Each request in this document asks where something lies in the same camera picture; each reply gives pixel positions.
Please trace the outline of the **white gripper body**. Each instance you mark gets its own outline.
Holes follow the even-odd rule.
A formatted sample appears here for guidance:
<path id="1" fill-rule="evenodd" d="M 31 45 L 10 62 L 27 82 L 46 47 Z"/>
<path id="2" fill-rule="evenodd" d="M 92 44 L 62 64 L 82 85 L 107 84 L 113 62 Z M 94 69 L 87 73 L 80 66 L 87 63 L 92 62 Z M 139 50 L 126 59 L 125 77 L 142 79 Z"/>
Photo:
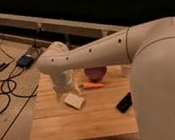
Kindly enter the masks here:
<path id="1" fill-rule="evenodd" d="M 69 82 L 66 82 L 66 84 L 54 84 L 53 87 L 56 93 L 56 99 L 59 103 L 62 102 L 63 96 L 67 93 L 74 93 L 76 95 L 81 94 L 81 91 L 73 78 Z"/>

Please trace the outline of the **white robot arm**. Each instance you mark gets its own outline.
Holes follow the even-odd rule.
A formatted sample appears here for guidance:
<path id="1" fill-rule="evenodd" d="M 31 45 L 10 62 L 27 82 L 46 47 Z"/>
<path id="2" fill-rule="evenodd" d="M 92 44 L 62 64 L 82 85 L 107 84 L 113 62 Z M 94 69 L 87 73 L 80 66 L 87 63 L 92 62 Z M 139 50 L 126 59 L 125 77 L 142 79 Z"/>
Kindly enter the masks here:
<path id="1" fill-rule="evenodd" d="M 141 140 L 175 140 L 175 17 L 152 20 L 70 50 L 52 43 L 37 66 L 56 92 L 71 90 L 73 69 L 130 64 Z"/>

